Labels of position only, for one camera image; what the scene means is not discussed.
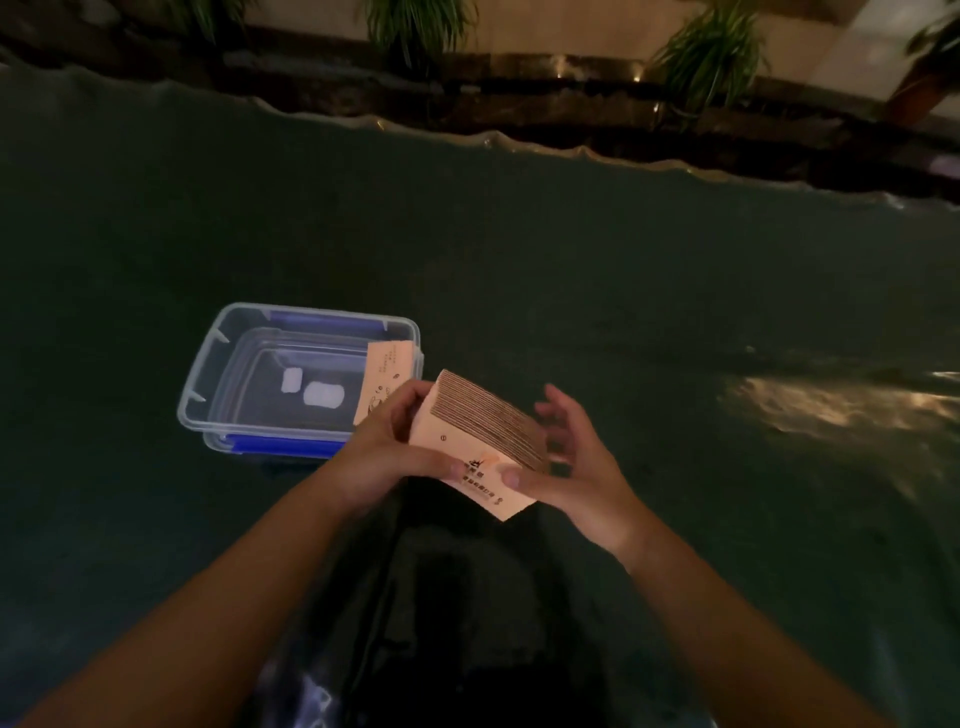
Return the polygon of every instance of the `fingernail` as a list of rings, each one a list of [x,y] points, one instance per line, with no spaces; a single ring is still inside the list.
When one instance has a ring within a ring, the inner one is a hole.
[[[516,489],[520,484],[520,471],[516,468],[510,470],[505,470],[500,474],[500,479],[503,480],[503,484],[508,488]]]

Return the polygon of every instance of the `plastic container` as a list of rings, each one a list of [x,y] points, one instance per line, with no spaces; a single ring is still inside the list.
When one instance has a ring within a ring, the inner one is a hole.
[[[410,374],[420,378],[420,329],[409,319],[232,303],[217,316],[197,352],[177,416],[222,452],[330,457],[353,431],[367,344],[408,340],[418,348]],[[300,375],[291,376],[296,369],[301,370],[300,387],[282,391],[297,381]],[[340,403],[308,404],[304,391],[313,382],[335,392],[342,387]]]

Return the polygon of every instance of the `plastic box rim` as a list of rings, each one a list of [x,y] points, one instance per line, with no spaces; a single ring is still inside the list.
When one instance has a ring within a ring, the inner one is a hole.
[[[282,311],[284,313],[300,313],[308,315],[332,314],[344,316],[350,319],[379,321],[383,324],[393,322],[408,325],[414,333],[414,346],[417,347],[419,354],[415,363],[415,368],[417,369],[415,376],[421,376],[423,367],[423,354],[420,349],[420,327],[417,326],[417,323],[412,319],[408,319],[404,316],[381,316],[371,313],[355,313],[353,311],[341,311],[333,308],[307,308],[305,306],[273,305],[271,303],[229,303],[220,310],[216,318],[213,320],[213,323],[207,329],[206,335],[204,336],[204,342],[201,344],[200,348],[197,350],[197,354],[194,356],[193,364],[190,366],[190,373],[187,375],[186,383],[183,385],[183,389],[180,392],[180,401],[177,405],[177,419],[180,424],[187,429],[195,432],[210,432],[219,435],[249,434],[260,435],[263,437],[282,437],[299,440],[328,440],[332,442],[346,442],[349,439],[350,433],[348,432],[333,432],[330,430],[302,430],[288,427],[265,428],[263,425],[227,425],[222,423],[199,422],[196,420],[191,420],[189,417],[187,417],[187,403],[191,399],[190,395],[195,394],[193,392],[193,387],[200,376],[200,371],[203,368],[206,357],[210,352],[210,348],[213,346],[213,342],[218,340],[213,331],[218,329],[220,324],[224,322],[229,313],[237,308],[252,308],[261,311]]]

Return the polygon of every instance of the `person's left hand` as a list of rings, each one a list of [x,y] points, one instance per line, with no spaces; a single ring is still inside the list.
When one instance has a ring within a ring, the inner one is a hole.
[[[345,517],[370,508],[407,475],[460,480],[465,465],[442,452],[407,445],[410,424],[433,382],[405,382],[373,410],[343,449],[314,475]]]

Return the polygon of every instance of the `green plant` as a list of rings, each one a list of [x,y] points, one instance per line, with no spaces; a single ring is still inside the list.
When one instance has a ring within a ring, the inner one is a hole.
[[[383,53],[397,53],[410,69],[418,56],[436,62],[476,24],[472,0],[365,0],[370,40]]]
[[[199,32],[216,44],[224,26],[243,26],[244,12],[251,0],[162,0],[177,27],[184,33]]]
[[[703,112],[718,94],[730,106],[750,87],[760,53],[756,13],[739,3],[713,5],[690,18],[653,58],[663,74],[667,95],[675,109]]]
[[[947,0],[948,5],[955,2]],[[917,75],[935,76],[948,93],[960,91],[960,10],[948,13],[910,38],[906,55],[919,53],[924,55],[916,60]]]

